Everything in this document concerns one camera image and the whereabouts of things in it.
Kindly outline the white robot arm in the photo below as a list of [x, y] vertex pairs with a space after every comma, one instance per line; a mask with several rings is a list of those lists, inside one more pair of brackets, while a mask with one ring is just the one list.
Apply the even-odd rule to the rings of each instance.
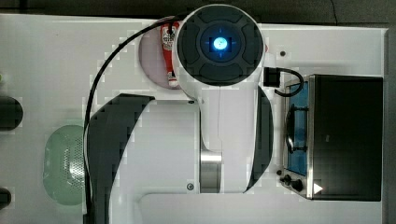
[[244, 193], [273, 149], [271, 104], [260, 87], [262, 32], [228, 5], [174, 19], [172, 64], [185, 101], [121, 93], [84, 124], [84, 224], [143, 224], [150, 194]]

